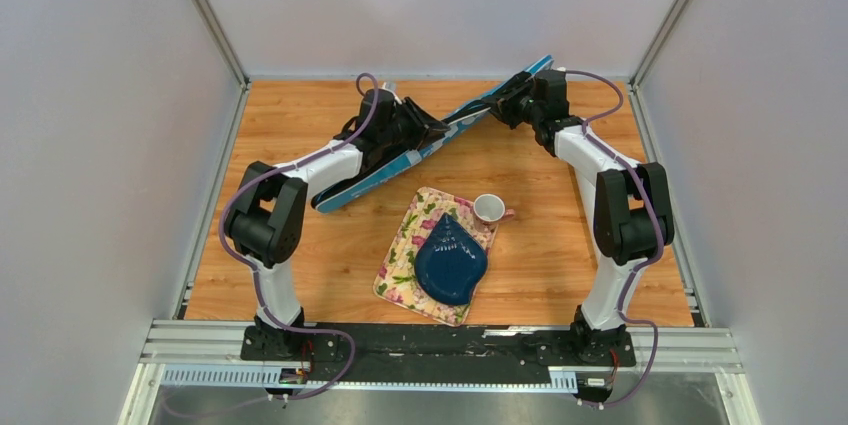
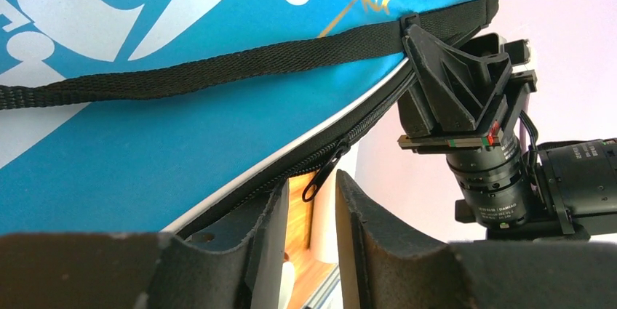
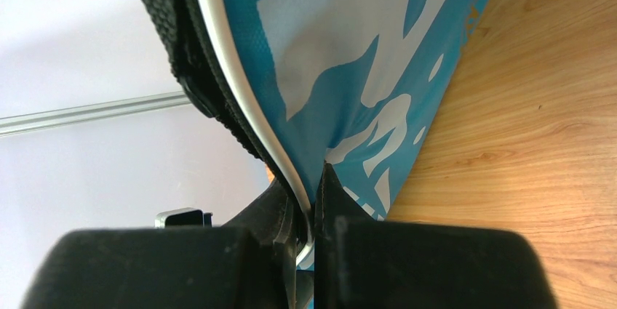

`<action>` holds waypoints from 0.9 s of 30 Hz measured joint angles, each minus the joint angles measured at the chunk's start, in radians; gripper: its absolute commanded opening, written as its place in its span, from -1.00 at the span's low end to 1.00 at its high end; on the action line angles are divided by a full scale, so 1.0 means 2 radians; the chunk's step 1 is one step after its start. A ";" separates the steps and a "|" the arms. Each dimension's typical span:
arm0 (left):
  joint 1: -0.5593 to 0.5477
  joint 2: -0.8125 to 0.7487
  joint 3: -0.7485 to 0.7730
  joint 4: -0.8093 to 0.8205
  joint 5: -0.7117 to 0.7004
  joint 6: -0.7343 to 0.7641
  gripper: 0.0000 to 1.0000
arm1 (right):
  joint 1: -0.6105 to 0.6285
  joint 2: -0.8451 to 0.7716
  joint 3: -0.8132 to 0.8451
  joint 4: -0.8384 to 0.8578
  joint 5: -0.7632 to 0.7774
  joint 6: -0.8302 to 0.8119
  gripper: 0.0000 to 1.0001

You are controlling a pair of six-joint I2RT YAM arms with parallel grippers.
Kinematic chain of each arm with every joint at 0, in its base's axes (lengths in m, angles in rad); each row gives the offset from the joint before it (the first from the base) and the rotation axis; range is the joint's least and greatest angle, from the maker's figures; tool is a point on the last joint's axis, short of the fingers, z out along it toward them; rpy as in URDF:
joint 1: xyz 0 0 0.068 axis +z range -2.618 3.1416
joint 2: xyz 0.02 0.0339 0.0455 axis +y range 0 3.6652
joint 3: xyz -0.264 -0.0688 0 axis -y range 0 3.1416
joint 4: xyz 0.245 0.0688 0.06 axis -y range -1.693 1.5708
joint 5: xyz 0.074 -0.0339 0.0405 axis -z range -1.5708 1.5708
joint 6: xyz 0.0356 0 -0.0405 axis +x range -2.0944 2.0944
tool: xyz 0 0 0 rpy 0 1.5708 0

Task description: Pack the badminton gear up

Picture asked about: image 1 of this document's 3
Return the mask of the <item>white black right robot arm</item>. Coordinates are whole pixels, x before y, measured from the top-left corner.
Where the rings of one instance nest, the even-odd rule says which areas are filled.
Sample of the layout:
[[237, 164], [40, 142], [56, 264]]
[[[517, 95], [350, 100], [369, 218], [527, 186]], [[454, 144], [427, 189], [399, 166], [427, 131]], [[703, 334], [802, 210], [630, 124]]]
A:
[[597, 273], [575, 312], [570, 349], [580, 362], [593, 364], [620, 344], [635, 322], [627, 315], [633, 289], [675, 231], [664, 167], [615, 151], [594, 133], [591, 119], [572, 114], [568, 74], [520, 72], [485, 101], [510, 128], [530, 125], [536, 142], [575, 171]]

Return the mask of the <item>blue sport racket bag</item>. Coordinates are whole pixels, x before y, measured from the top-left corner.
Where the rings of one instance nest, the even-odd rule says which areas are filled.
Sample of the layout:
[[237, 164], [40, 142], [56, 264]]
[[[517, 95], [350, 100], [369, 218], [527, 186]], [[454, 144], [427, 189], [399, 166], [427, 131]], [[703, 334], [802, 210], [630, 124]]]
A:
[[[517, 74], [536, 75], [551, 69], [553, 63], [553, 57], [546, 55]], [[335, 211], [433, 155], [487, 114], [494, 115], [494, 93], [506, 81], [463, 104], [444, 118], [436, 118], [450, 126], [443, 138], [420, 150], [408, 150], [393, 157], [384, 152], [389, 145], [385, 136], [390, 112], [389, 100], [396, 98], [402, 101], [404, 98], [399, 98], [387, 84], [366, 91], [359, 114], [351, 118], [336, 136], [338, 141], [348, 138], [352, 140], [351, 145], [361, 152], [360, 168], [355, 175], [344, 177], [315, 193], [311, 199], [312, 208], [320, 213]]]

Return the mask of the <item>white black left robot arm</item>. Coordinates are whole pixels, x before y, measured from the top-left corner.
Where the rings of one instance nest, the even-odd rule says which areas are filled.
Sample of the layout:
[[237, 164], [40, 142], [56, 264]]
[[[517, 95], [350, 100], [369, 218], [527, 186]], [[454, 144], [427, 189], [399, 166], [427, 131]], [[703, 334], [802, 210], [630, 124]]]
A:
[[291, 259], [308, 207], [339, 198], [351, 201], [388, 179], [398, 159], [422, 157], [453, 133], [455, 116], [436, 119], [411, 98], [385, 88], [363, 93], [359, 112], [327, 145], [305, 157], [272, 166], [250, 164], [219, 223], [225, 251], [249, 267], [258, 300], [242, 354], [291, 360], [304, 350], [304, 311], [294, 292]]

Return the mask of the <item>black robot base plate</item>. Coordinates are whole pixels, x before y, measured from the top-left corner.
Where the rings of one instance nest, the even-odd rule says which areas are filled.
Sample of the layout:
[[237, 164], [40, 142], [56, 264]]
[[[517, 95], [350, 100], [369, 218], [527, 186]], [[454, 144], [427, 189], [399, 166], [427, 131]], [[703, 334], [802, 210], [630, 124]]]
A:
[[630, 335], [592, 345], [568, 329], [509, 332], [484, 326], [323, 323], [319, 334], [276, 332], [260, 322], [244, 332], [239, 357], [308, 366], [313, 381], [536, 385], [555, 366], [602, 375], [636, 364]]

